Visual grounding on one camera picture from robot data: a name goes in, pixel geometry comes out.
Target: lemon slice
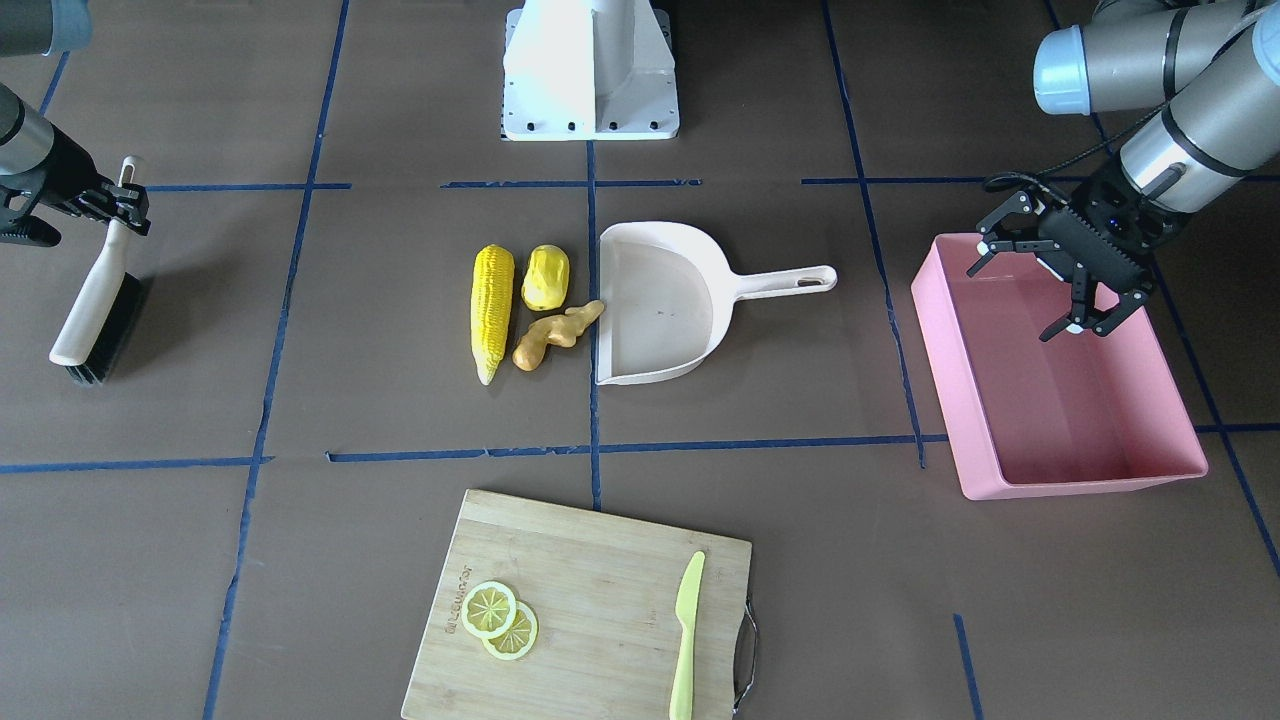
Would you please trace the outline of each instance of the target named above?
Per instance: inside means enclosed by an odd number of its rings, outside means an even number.
[[[520,660],[534,647],[538,639],[538,616],[534,609],[524,602],[516,602],[516,621],[506,633],[484,641],[484,648],[498,660]]]
[[[486,641],[506,633],[516,621],[516,593],[498,580],[471,588],[462,601],[462,626]]]

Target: brush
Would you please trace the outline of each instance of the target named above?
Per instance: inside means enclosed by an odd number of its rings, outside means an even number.
[[[129,155],[120,168],[120,182],[136,182],[138,159]],[[106,243],[81,286],[72,311],[58,333],[49,360],[63,365],[78,384],[106,382],[146,297],[138,278],[124,272],[129,236],[120,220],[106,228]]]

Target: black band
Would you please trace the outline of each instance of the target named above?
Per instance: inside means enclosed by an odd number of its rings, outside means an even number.
[[[1228,165],[1217,158],[1213,158],[1208,152],[1201,150],[1189,137],[1187,137],[1183,128],[1178,127],[1178,120],[1174,119],[1171,108],[1165,108],[1165,111],[1160,114],[1160,122],[1164,123],[1165,131],[1174,138],[1174,142],[1176,142],[1179,147],[1185,150],[1187,154],[1192,156],[1192,160],[1196,160],[1201,165],[1204,165],[1220,176],[1230,178],[1243,178],[1249,174],[1249,170],[1233,168],[1231,165]]]
[[[9,128],[9,132],[4,133],[4,137],[0,137],[0,145],[13,140],[13,136],[22,131],[24,122],[27,122],[27,105],[22,100],[18,100],[18,117],[14,118],[13,127]]]
[[[1178,67],[1178,40],[1183,36],[1183,23],[1187,22],[1189,8],[1183,8],[1174,13],[1174,20],[1169,23],[1169,35],[1165,37],[1165,100],[1171,100],[1178,92],[1174,83],[1174,70]]]

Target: white metal bracket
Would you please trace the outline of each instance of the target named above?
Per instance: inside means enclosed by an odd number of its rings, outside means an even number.
[[[503,137],[667,140],[680,129],[671,19],[649,0],[526,0],[507,14]]]

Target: light blue end cap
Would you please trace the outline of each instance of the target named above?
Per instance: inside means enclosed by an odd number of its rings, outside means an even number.
[[[79,50],[93,36],[93,20],[88,17],[88,0],[52,0],[54,32],[45,55],[58,55]]]
[[[1271,82],[1280,85],[1280,5],[1271,5],[1253,26],[1253,56]]]
[[[1071,26],[1044,36],[1036,53],[1036,101],[1050,115],[1089,114],[1084,36]]]

